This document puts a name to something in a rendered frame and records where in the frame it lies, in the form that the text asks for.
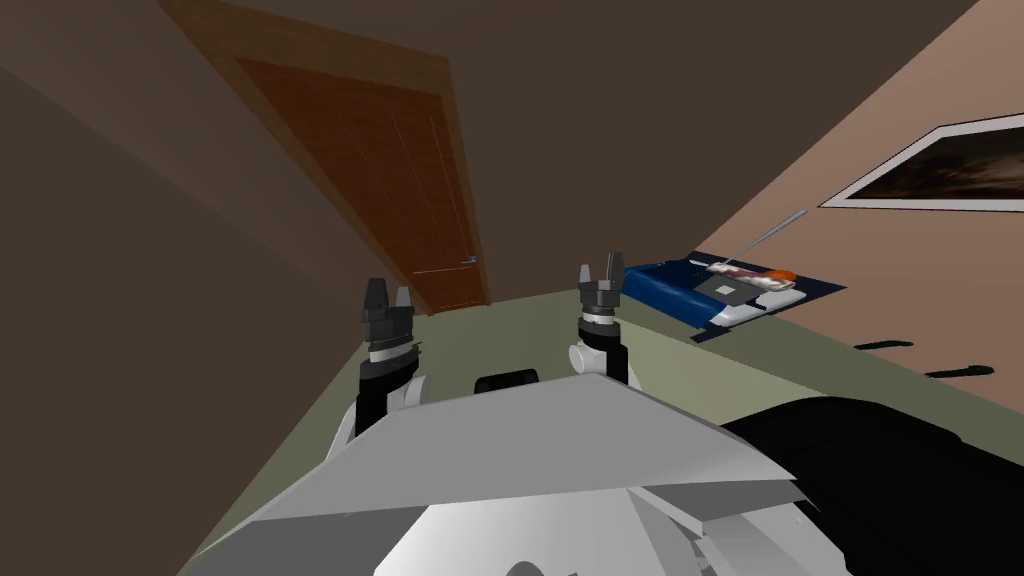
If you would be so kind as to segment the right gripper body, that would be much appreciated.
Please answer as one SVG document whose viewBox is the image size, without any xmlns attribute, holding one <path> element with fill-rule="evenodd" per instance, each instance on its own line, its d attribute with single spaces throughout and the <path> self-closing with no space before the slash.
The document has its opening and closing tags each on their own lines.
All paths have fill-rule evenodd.
<svg viewBox="0 0 1024 576">
<path fill-rule="evenodd" d="M 584 312 L 611 312 L 620 306 L 623 282 L 613 280 L 591 280 L 578 285 L 580 301 Z"/>
</svg>

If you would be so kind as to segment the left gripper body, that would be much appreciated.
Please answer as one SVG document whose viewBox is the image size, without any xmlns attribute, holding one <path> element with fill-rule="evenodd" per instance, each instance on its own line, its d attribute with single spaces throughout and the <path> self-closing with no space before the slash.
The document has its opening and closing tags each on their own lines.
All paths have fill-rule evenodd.
<svg viewBox="0 0 1024 576">
<path fill-rule="evenodd" d="M 393 348 L 413 339 L 414 306 L 365 308 L 364 340 L 371 348 Z"/>
</svg>

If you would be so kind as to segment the brown wooden door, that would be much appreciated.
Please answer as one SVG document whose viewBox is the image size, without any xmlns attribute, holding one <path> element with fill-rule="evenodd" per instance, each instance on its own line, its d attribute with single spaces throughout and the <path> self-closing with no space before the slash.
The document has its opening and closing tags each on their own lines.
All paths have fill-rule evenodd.
<svg viewBox="0 0 1024 576">
<path fill-rule="evenodd" d="M 240 65 L 430 308 L 486 302 L 439 95 Z"/>
</svg>

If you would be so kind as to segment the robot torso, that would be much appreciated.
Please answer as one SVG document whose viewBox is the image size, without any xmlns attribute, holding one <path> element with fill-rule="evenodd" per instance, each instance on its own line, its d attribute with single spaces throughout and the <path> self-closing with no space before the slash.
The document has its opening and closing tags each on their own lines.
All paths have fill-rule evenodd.
<svg viewBox="0 0 1024 576">
<path fill-rule="evenodd" d="M 597 374 L 386 416 L 189 576 L 851 576 L 794 477 Z"/>
</svg>

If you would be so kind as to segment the white framed dark picture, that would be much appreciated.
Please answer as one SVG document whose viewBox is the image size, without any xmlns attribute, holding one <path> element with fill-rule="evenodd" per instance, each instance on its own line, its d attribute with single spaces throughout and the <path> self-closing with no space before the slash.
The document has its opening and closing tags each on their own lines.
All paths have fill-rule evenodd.
<svg viewBox="0 0 1024 576">
<path fill-rule="evenodd" d="M 938 126 L 820 206 L 1024 213 L 1024 113 Z"/>
</svg>

